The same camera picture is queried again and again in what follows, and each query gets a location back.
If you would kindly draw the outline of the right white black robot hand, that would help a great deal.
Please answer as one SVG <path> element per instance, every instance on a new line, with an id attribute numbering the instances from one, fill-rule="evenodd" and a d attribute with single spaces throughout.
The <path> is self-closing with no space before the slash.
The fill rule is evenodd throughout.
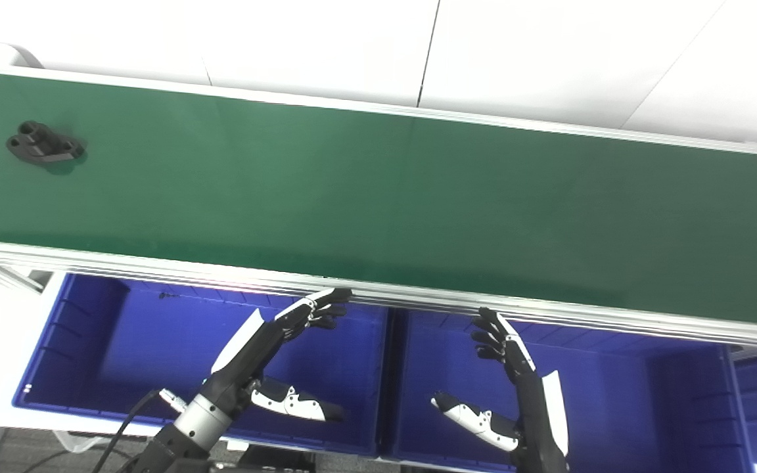
<path id="1" fill-rule="evenodd" d="M 478 308 L 472 318 L 476 353 L 503 365 L 516 392 L 516 421 L 495 411 L 436 392 L 430 404 L 476 438 L 509 454 L 518 472 L 568 472 L 567 415 L 559 372 L 538 373 L 519 332 L 499 312 Z"/>

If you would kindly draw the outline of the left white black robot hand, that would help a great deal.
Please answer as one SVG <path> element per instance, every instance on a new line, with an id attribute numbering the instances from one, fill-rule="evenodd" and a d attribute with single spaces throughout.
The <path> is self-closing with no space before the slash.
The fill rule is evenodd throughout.
<path id="1" fill-rule="evenodd" d="M 265 319 L 260 311 L 247 318 L 235 333 L 202 384 L 200 395 L 233 420 L 253 404 L 280 415 L 319 422 L 342 422 L 344 410 L 318 400 L 281 380 L 264 374 L 268 363 L 286 342 L 309 327 L 331 330 L 346 314 L 351 288 L 326 288 L 308 294 Z"/>

